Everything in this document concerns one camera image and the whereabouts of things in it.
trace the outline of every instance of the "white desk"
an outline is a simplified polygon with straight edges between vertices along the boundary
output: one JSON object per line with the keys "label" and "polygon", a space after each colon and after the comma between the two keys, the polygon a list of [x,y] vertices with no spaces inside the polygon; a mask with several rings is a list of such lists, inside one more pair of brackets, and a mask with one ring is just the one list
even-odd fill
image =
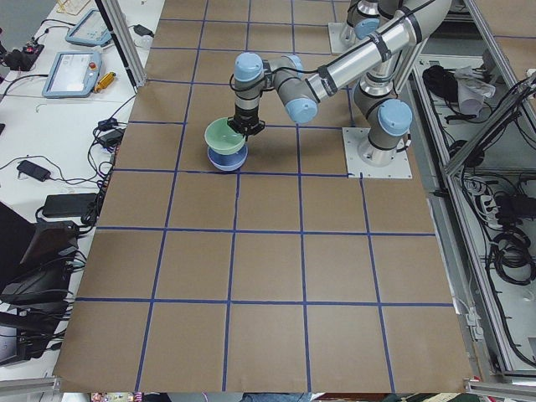
{"label": "white desk", "polygon": [[[156,31],[158,19],[162,12],[164,0],[148,0],[142,4],[140,1],[120,0],[123,13],[129,25],[140,23]],[[95,4],[90,3],[78,16],[57,13],[55,9],[48,18],[60,19],[76,23]],[[46,22],[36,33],[39,36],[52,25],[60,23]],[[44,44],[44,52],[39,56],[34,68],[28,74],[48,74],[57,52],[62,50],[87,50],[89,48],[75,46],[65,42],[66,28],[52,28],[39,42]],[[137,48],[142,63],[145,64],[149,54],[148,50]],[[117,73],[116,80],[100,94],[91,94],[84,99],[45,99],[41,91],[44,78],[21,80],[13,85],[8,96],[0,103],[0,122],[6,128],[0,135],[0,166],[16,157],[43,155],[59,165],[66,178],[90,178],[94,171],[87,162],[87,151],[93,141],[92,131],[96,123],[109,117],[124,101],[134,94],[131,83],[123,68],[121,59],[115,46],[102,52],[104,71]],[[11,81],[19,76],[18,72],[11,72],[6,79]],[[6,85],[0,85],[0,94],[5,91]],[[116,115],[118,121],[128,121],[131,101]],[[110,153],[99,146],[93,147],[92,152],[97,165],[110,160]],[[33,162],[48,168],[52,177],[57,178],[57,169],[50,166],[44,159],[33,159]],[[84,193],[97,192],[93,183],[83,183],[76,186],[62,182],[38,182],[32,178],[19,179],[14,162],[0,170],[0,201],[14,209],[30,222],[35,221],[35,210],[44,204],[46,196],[53,193]],[[79,240],[80,251],[85,255],[90,250],[93,234]],[[81,273],[72,276],[70,290],[78,290]],[[1,305],[0,310],[5,311],[7,305]],[[28,362],[17,363],[8,367],[0,367],[0,380],[30,379],[50,376],[58,358],[59,351],[45,352],[42,358],[32,359]]]}

